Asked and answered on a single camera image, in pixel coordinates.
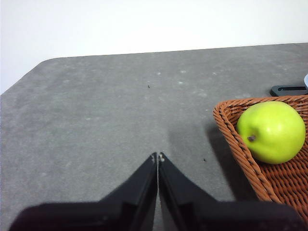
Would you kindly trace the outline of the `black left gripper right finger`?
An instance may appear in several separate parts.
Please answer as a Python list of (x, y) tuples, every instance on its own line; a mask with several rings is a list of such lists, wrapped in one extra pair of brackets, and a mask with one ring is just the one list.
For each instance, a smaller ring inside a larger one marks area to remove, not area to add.
[(219, 202), (158, 154), (163, 214), (179, 231), (304, 231), (294, 209), (273, 202)]

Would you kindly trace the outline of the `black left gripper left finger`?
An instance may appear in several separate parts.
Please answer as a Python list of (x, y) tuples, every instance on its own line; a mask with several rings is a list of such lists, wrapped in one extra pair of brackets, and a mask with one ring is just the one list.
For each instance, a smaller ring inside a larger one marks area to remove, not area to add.
[(12, 231), (150, 231), (157, 196), (157, 156), (151, 154), (120, 186), (95, 202), (47, 203), (19, 213)]

